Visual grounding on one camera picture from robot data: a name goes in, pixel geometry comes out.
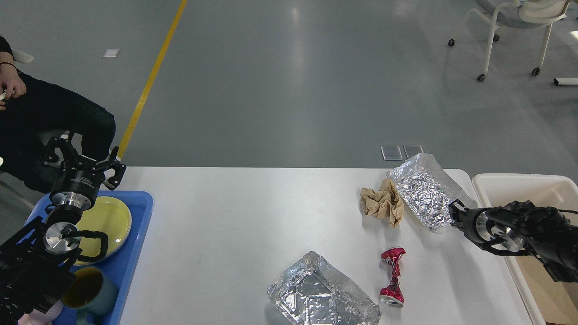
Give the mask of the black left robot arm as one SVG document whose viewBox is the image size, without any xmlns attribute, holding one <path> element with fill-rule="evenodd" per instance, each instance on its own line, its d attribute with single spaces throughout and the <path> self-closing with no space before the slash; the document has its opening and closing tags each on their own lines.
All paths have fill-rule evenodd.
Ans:
<svg viewBox="0 0 578 325">
<path fill-rule="evenodd" d="M 79 230 L 77 224 L 83 212 L 95 205 L 101 185 L 110 190 L 118 187 L 126 165 L 118 158 L 117 146 L 107 160 L 82 156 L 71 144 L 73 136 L 68 132 L 46 144 L 42 165 L 59 169 L 47 219 L 33 218 L 1 245 L 3 325 L 16 325 L 34 310 L 48 312 L 72 286 L 74 263 L 96 263 L 107 255 L 108 235 Z"/>
</svg>

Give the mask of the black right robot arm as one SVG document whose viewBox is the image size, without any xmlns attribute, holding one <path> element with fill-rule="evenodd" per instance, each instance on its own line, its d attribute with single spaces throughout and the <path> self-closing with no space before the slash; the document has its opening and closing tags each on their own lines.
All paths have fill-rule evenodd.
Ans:
<svg viewBox="0 0 578 325">
<path fill-rule="evenodd" d="M 448 210 L 452 226 L 479 249 L 499 256 L 532 256 L 553 281 L 577 281 L 577 227 L 566 218 L 567 210 L 531 201 L 471 209 L 460 200 Z"/>
</svg>

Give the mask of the person's left hand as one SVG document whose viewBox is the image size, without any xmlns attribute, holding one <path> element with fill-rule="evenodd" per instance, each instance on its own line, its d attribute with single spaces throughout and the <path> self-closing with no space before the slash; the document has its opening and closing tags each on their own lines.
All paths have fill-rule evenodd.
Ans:
<svg viewBox="0 0 578 325">
<path fill-rule="evenodd" d="M 19 98 L 27 93 L 27 87 L 20 77 L 16 66 L 9 62 L 2 62 L 0 68 L 1 93 L 5 93 L 4 100 L 1 100 L 0 109 L 6 109 L 6 101 L 12 98 Z"/>
</svg>

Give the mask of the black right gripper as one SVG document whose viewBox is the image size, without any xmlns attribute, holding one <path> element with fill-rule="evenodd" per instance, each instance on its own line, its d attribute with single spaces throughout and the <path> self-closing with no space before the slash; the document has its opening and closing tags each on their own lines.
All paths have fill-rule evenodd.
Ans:
<svg viewBox="0 0 578 325">
<path fill-rule="evenodd" d="M 489 253 L 524 253 L 524 239 L 513 229 L 516 214 L 506 208 L 468 209 L 461 200 L 448 206 L 450 224 Z"/>
</svg>

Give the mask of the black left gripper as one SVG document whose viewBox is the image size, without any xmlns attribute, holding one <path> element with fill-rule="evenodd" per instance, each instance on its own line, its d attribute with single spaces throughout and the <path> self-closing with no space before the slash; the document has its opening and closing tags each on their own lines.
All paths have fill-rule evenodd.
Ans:
<svg viewBox="0 0 578 325">
<path fill-rule="evenodd" d="M 64 132 L 58 137 L 50 137 L 45 146 L 42 166 L 63 169 L 50 192 L 51 203 L 71 205 L 85 211 L 95 205 L 101 184 L 109 190 L 117 189 L 126 172 L 126 165 L 118 156 L 120 148 L 115 146 L 106 160 L 95 165 L 95 173 L 78 170 L 81 168 L 81 156 L 71 142 L 74 135 L 74 132 Z"/>
</svg>

